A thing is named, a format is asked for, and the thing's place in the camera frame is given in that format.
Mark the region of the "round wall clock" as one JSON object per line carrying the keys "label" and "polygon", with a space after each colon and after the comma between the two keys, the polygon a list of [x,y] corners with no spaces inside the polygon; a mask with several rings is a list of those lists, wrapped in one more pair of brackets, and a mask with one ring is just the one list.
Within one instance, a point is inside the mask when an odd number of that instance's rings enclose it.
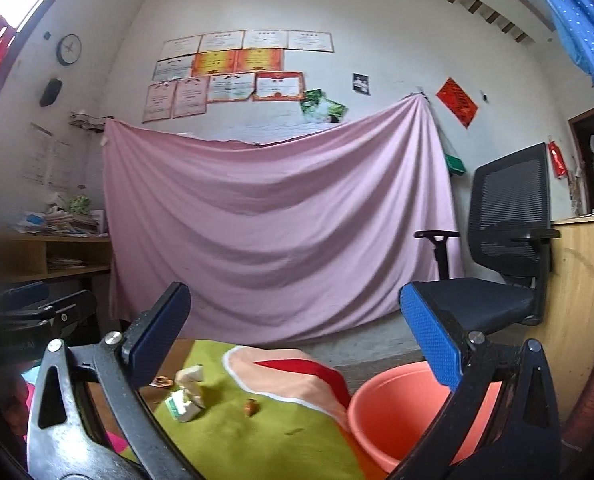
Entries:
{"label": "round wall clock", "polygon": [[81,39],[76,34],[68,34],[58,41],[55,55],[62,66],[72,66],[79,61],[81,52]]}

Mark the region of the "small orange peel scrap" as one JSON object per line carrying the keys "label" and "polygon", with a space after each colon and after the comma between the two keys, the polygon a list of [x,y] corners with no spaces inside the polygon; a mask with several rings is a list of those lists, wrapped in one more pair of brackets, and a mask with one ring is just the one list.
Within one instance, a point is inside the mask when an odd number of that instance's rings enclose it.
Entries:
{"label": "small orange peel scrap", "polygon": [[260,410],[260,405],[256,399],[249,398],[244,404],[244,413],[246,417],[253,417]]}

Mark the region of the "brown paper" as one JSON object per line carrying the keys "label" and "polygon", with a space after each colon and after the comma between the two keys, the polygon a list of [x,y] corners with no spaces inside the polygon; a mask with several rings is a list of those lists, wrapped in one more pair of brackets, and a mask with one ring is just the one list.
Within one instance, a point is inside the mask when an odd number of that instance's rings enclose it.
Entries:
{"label": "brown paper", "polygon": [[204,370],[201,365],[192,365],[175,373],[175,384],[183,392],[184,401],[192,402],[199,408],[205,408],[201,383],[204,382]]}

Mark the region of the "wall certificates group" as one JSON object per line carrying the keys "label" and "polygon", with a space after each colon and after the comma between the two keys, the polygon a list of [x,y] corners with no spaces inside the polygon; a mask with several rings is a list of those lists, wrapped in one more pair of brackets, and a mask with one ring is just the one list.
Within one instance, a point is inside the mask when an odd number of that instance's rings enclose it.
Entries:
{"label": "wall certificates group", "polygon": [[142,122],[203,115],[210,104],[302,101],[305,75],[285,68],[288,51],[332,53],[333,36],[245,29],[167,40],[146,90]]}

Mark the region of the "brown snack scrap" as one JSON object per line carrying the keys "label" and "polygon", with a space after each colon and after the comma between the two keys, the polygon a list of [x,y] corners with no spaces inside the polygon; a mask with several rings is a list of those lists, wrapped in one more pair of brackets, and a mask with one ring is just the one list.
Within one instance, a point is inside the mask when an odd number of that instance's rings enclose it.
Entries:
{"label": "brown snack scrap", "polygon": [[163,375],[159,375],[153,378],[152,382],[149,383],[149,386],[152,388],[157,389],[171,389],[175,385],[175,382]]}

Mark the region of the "black office chair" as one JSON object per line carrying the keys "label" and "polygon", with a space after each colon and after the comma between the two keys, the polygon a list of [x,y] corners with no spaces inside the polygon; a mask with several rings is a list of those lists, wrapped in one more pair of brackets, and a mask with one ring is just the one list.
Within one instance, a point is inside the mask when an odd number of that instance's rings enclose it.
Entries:
{"label": "black office chair", "polygon": [[542,323],[552,271],[548,153],[544,143],[489,162],[475,171],[466,240],[475,263],[501,275],[413,282],[400,290],[410,326],[417,313],[448,313],[463,330],[486,335],[513,324]]}

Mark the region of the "red diamond wall paper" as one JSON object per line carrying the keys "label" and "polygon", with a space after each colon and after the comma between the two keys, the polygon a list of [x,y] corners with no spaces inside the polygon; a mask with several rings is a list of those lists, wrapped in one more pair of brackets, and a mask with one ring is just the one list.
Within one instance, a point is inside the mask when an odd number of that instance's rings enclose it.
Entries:
{"label": "red diamond wall paper", "polygon": [[442,84],[436,96],[464,128],[472,125],[479,107],[453,78]]}

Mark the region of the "green white wrapper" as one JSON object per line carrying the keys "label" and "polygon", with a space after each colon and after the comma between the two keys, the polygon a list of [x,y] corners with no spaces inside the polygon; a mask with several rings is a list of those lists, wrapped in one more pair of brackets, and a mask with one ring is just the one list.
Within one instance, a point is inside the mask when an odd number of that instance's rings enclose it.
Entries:
{"label": "green white wrapper", "polygon": [[170,393],[163,404],[177,422],[190,422],[204,411],[204,408],[197,405],[185,390],[175,390]]}

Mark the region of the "colourful patchwork table cloth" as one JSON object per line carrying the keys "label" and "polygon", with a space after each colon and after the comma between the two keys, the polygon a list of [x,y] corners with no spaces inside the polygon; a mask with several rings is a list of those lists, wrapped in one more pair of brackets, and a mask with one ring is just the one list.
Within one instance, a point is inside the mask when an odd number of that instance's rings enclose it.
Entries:
{"label": "colourful patchwork table cloth", "polygon": [[382,479],[349,432],[343,376],[299,350],[260,350],[181,341],[172,376],[203,370],[204,408],[180,422],[168,390],[146,389],[153,412],[178,449],[207,479]]}

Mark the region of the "black wall object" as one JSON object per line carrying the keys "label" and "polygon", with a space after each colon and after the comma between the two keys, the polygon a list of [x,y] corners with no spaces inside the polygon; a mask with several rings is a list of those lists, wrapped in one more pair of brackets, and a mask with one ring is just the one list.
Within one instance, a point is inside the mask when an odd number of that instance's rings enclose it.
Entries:
{"label": "black wall object", "polygon": [[58,78],[51,78],[42,91],[39,106],[48,107],[55,103],[63,88],[63,81]]}

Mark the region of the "pink hanging sheet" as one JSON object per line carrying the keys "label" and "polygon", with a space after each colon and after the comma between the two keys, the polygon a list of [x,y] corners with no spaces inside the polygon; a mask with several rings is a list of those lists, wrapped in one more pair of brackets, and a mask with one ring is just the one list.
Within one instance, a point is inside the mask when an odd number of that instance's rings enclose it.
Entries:
{"label": "pink hanging sheet", "polygon": [[208,141],[113,120],[103,188],[111,314],[190,288],[185,336],[283,344],[350,330],[438,276],[418,230],[455,230],[431,109],[413,94],[280,143]]}

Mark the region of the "salmon plastic basin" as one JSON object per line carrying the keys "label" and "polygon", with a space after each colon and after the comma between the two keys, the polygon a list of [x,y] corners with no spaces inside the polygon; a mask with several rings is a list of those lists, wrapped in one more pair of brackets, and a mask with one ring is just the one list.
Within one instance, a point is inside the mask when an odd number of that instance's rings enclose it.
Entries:
{"label": "salmon plastic basin", "polygon": [[352,396],[351,433],[383,471],[391,472],[421,440],[450,392],[425,362],[390,368]]}

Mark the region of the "wooden shelf desk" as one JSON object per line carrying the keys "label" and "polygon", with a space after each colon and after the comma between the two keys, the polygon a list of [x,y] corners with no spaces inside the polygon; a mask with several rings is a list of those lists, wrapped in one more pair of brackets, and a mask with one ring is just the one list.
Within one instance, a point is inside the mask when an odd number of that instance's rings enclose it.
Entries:
{"label": "wooden shelf desk", "polygon": [[103,273],[112,259],[108,238],[0,234],[0,284]]}

